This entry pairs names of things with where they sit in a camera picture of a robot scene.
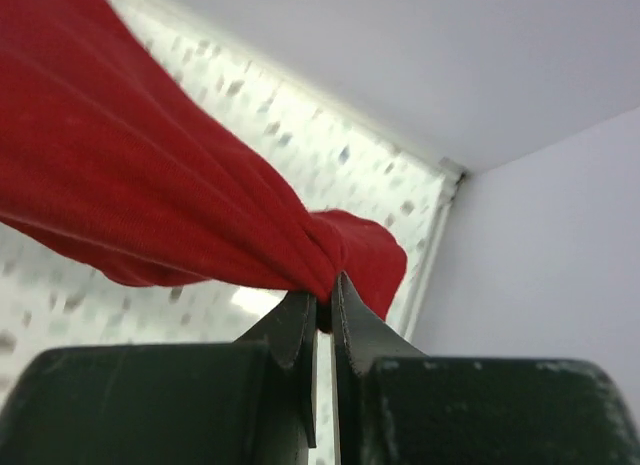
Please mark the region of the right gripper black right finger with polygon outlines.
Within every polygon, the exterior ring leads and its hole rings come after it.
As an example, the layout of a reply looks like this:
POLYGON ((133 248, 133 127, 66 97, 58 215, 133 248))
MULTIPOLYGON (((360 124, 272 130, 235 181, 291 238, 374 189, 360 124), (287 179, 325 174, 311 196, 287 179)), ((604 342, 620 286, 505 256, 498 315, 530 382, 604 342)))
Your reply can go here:
POLYGON ((430 357, 341 275, 331 296, 340 464, 635 464, 611 378, 568 359, 430 357))

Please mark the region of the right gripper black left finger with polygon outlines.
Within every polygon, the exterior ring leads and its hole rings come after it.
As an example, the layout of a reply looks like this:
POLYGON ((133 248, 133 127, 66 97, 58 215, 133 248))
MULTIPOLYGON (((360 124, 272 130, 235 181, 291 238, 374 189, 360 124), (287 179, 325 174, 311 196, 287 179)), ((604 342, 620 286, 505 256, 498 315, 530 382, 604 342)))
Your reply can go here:
POLYGON ((56 348, 1 412, 5 464, 303 464, 316 301, 291 292, 223 343, 56 348))

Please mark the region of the dark red t-shirt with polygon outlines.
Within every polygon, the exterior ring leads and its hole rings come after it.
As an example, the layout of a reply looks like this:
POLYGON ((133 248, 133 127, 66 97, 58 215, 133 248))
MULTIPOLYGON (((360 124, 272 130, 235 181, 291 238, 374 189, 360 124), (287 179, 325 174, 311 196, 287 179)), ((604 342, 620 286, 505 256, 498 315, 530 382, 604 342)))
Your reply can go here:
POLYGON ((219 280, 385 317, 407 257, 383 226, 311 212, 201 110, 106 0, 1 0, 1 220, 133 287, 219 280))

